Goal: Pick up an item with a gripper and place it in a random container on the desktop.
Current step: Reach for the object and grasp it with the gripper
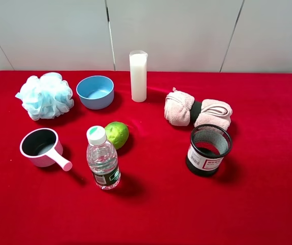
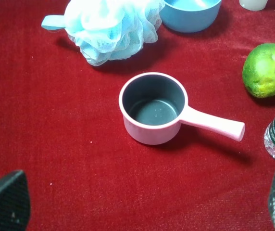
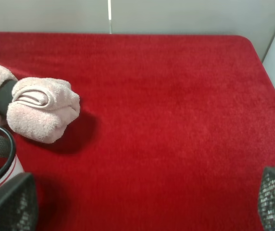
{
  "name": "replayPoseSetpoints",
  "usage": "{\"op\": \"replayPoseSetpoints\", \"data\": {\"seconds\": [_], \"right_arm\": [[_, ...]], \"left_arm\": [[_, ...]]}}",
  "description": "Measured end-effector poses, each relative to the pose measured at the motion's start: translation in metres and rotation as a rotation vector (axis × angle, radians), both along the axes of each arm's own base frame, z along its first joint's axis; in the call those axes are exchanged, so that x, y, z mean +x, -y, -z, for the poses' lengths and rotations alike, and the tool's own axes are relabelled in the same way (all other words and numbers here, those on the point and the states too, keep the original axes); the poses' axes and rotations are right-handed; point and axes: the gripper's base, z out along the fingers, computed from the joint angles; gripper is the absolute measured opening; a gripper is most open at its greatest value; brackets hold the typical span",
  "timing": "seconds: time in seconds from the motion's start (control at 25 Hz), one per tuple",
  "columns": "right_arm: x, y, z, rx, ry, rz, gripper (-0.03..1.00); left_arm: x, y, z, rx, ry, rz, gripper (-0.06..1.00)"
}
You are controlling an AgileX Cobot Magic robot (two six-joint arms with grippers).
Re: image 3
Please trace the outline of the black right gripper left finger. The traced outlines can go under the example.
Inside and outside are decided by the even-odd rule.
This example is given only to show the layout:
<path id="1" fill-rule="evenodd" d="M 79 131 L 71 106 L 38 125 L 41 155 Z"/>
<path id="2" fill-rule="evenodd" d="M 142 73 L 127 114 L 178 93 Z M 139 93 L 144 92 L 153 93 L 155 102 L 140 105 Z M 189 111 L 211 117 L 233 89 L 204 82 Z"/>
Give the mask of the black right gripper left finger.
<path id="1" fill-rule="evenodd" d="M 0 231 L 34 231 L 38 197 L 31 173 L 19 173 L 0 186 Z"/>

